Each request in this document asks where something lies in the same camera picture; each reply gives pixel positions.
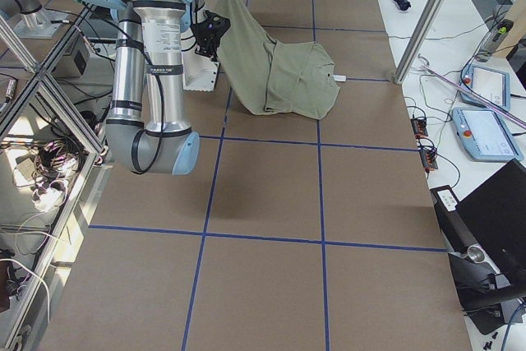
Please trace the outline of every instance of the white desk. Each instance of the white desk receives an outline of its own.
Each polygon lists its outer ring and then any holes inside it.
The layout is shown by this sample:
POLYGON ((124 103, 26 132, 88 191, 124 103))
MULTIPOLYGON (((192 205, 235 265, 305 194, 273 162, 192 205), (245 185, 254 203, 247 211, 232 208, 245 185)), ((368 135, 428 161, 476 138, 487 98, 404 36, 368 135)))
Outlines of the white desk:
MULTIPOLYGON (((380 3, 381 13, 385 22, 385 28, 389 36, 409 37, 422 14, 422 10, 427 0, 409 0, 411 7, 406 12, 402 12, 396 6, 393 0, 378 0, 380 3)), ((458 33, 471 30, 475 26, 483 23, 482 17, 478 15, 477 9, 471 0, 445 0, 435 19, 432 28, 427 34, 428 38, 451 37, 458 33)), ((422 46, 420 53, 430 62, 431 69, 441 74, 449 71, 459 70, 470 59, 476 47, 487 33, 485 25, 477 28, 471 33, 461 35, 455 39, 429 40, 427 39, 422 46)), ((390 47, 394 56, 394 61, 398 64, 409 39, 390 38, 390 47)), ((518 95, 525 95, 526 92, 522 87, 519 79, 513 72, 513 69, 505 59, 491 58, 490 61, 482 63, 485 67, 495 68, 510 74, 511 92, 518 95)), ((415 61, 414 67, 419 67, 419 61, 415 61)), ((424 96, 422 95, 418 79, 424 74, 423 72, 410 72, 403 83, 404 94, 413 98, 416 105, 422 108, 428 117, 438 117, 445 119, 445 114, 430 109, 425 105, 424 96)), ((450 73, 448 78, 452 81, 459 81, 459 72, 450 73)), ((448 111, 450 101, 455 96, 455 89, 444 85, 434 77, 425 76, 422 78, 423 89, 427 97, 427 103, 432 107, 448 111)), ((407 99, 408 105, 413 105, 411 99, 407 99)), ((462 102, 460 98, 454 103, 454 107, 474 107, 462 102)), ((512 99, 511 112, 515 116, 526 119, 526 100, 512 99)), ((416 110, 415 115, 422 115, 416 110)), ((435 144, 438 143, 440 130, 444 123, 434 118, 428 120, 427 130, 429 137, 435 144)), ((520 128, 507 122, 512 132, 523 132, 520 128)), ((526 153, 526 135, 517 137, 516 141, 519 148, 526 153)), ((462 200, 477 186, 487 180, 494 172, 500 169, 504 163, 476 162, 469 158, 468 154, 462 147, 459 138, 456 136, 456 130, 452 122, 446 123, 442 132, 441 143, 438 150, 439 154, 454 162, 461 174, 459 184, 454 189, 457 197, 462 200)), ((457 179, 457 171, 451 164, 448 164, 442 158, 438 158, 437 164, 439 169, 431 172, 427 180, 429 188, 439 187, 441 185, 453 185, 457 179)), ((504 335, 505 327, 499 330, 497 339, 492 339, 491 335, 481 335, 471 320, 466 319, 469 336, 473 350, 482 349, 483 345, 492 340, 492 349, 500 350, 501 341, 504 335)), ((510 337, 506 345, 506 351, 524 350, 526 344, 526 324, 513 325, 510 330, 510 337)))

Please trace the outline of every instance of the label on robot arm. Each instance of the label on robot arm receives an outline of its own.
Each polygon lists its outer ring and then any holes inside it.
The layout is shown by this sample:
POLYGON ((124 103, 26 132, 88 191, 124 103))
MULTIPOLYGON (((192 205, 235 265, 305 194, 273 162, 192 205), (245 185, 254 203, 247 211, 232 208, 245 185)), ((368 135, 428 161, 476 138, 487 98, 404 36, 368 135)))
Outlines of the label on robot arm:
POLYGON ((142 24, 145 50, 148 53, 180 53, 181 29, 179 25, 146 22, 142 24))
POLYGON ((448 211, 455 211, 457 206, 457 200, 454 198, 451 191, 445 189, 437 192, 438 197, 440 197, 442 203, 448 211))

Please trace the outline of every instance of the black monitor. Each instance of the black monitor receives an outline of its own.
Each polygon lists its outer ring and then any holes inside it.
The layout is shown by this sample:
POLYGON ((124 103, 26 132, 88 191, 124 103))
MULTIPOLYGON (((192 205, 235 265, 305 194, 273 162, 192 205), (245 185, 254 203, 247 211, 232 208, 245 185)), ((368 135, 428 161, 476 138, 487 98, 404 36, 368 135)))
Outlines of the black monitor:
POLYGON ((512 284, 526 282, 526 168, 512 159, 456 207, 512 284))

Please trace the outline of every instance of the blue and white control device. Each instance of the blue and white control device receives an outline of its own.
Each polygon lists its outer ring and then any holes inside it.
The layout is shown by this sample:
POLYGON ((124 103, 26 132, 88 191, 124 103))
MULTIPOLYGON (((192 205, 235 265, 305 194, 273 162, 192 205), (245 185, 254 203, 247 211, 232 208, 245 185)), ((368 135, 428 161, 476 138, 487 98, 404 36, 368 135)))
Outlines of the blue and white control device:
MULTIPOLYGON (((462 70, 460 83, 497 106, 510 111, 510 75, 508 73, 472 64, 462 70)), ((460 95, 464 102, 482 106, 466 94, 461 93, 460 95)))
POLYGON ((456 108, 451 114, 468 154, 482 162, 508 162, 524 156, 502 118, 490 109, 456 108))

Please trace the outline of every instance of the green fabric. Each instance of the green fabric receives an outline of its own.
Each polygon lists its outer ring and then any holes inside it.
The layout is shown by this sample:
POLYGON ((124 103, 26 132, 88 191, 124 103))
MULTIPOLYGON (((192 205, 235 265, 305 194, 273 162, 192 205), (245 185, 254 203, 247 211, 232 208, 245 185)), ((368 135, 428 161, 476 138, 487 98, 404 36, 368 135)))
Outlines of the green fabric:
POLYGON ((230 19, 221 66, 239 101, 255 115, 298 113, 322 119, 335 104, 335 64, 318 43, 283 44, 254 20, 242 0, 218 0, 230 19))

